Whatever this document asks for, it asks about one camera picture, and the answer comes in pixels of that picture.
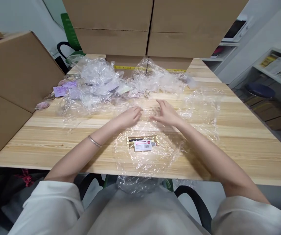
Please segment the yellow tape measure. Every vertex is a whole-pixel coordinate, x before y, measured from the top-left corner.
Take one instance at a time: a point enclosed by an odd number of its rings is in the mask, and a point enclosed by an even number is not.
[[[133,66],[117,66],[117,65],[115,65],[114,68],[115,69],[121,69],[121,70],[134,70],[135,68],[138,68],[138,67],[133,67]],[[170,71],[170,72],[186,72],[186,70],[175,70],[175,69],[166,69],[166,70]]]

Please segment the wood grain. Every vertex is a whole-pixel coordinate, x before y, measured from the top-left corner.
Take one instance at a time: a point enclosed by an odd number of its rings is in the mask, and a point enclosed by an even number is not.
[[[255,183],[281,185],[281,143],[200,59],[194,59],[187,71],[200,82],[201,86],[224,92],[217,117],[220,140],[216,144],[234,159]],[[154,102],[156,98],[166,99],[179,109],[183,104],[183,98],[191,92],[192,90],[185,89],[181,95],[154,93],[150,95],[149,101]],[[77,120],[77,126],[70,131],[63,118],[57,114],[60,101],[61,99],[56,98],[48,109],[34,113],[1,150],[0,166],[49,170],[88,134],[115,116],[114,112],[108,111],[82,117]],[[201,119],[191,121],[193,126],[201,123]],[[142,124],[146,124],[146,117],[141,120],[140,125]],[[113,138],[110,138],[82,171],[117,175],[120,174],[117,161],[121,161],[127,175],[146,175],[141,169],[135,169],[130,157],[119,152],[115,153]],[[163,166],[167,162],[161,160],[159,164]],[[215,180],[193,151],[179,154],[166,171],[151,176]]]

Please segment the purple card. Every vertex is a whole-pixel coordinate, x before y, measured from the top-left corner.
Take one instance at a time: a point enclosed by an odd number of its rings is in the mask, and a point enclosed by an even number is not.
[[[62,86],[74,89],[74,88],[76,88],[76,82],[67,82],[67,83],[63,84]]]
[[[53,91],[55,93],[55,97],[65,96],[68,93],[69,88],[63,86],[55,86]]]

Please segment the gold foil packet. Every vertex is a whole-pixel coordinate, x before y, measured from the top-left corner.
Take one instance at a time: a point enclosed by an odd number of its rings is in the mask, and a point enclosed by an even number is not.
[[[127,137],[126,143],[129,149],[134,148],[134,142],[138,140],[151,140],[151,146],[159,146],[159,140],[156,135],[151,136],[138,136],[138,137]]]

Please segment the white sleeve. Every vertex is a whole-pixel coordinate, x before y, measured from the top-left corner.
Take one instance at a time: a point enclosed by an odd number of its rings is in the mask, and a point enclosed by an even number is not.
[[[84,211],[80,193],[73,183],[41,181],[8,235],[63,234]]]
[[[281,234],[281,210],[242,196],[226,198],[212,220],[212,233]]]

